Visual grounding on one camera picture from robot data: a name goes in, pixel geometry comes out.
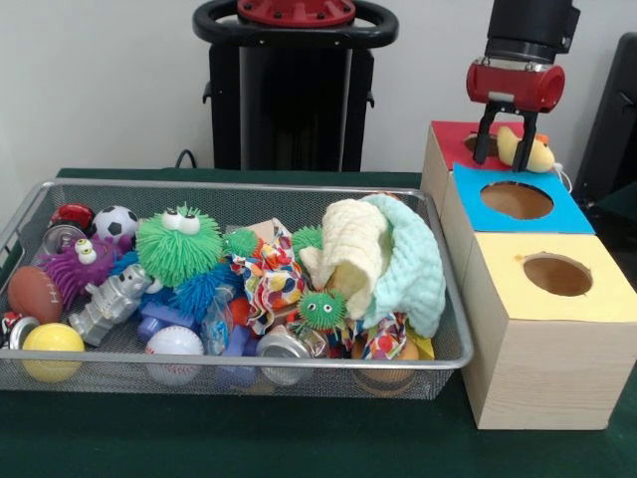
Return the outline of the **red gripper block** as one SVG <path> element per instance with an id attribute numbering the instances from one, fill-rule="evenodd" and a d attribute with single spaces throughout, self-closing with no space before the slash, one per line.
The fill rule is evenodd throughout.
<path id="1" fill-rule="evenodd" d="M 489 153 L 490 127 L 498 113 L 498 104 L 512 105 L 524 118 L 524 134 L 519 141 L 512 170 L 527 169 L 536 134 L 538 113 L 549 113 L 560 101 L 565 87 L 565 72 L 557 65 L 500 68 L 475 61 L 469 68 L 466 88 L 470 100 L 485 104 L 480 120 L 473 160 L 483 164 Z"/>

